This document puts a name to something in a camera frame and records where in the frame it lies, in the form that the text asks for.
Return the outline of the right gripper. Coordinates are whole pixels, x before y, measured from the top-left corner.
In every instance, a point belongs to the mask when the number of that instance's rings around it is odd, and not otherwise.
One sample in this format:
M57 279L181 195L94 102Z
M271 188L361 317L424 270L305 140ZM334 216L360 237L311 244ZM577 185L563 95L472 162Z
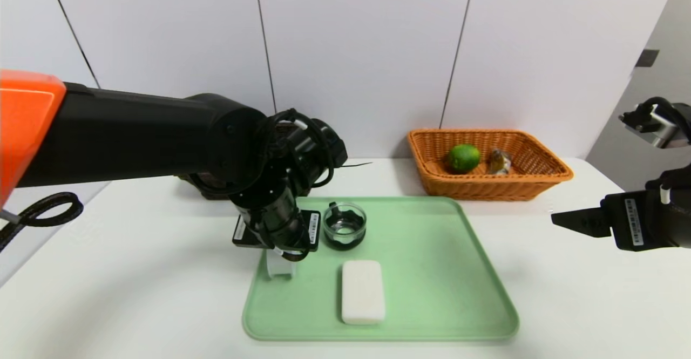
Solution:
M620 250L690 248L688 187L610 194L600 207L551 214L551 222L590 238L610 238Z

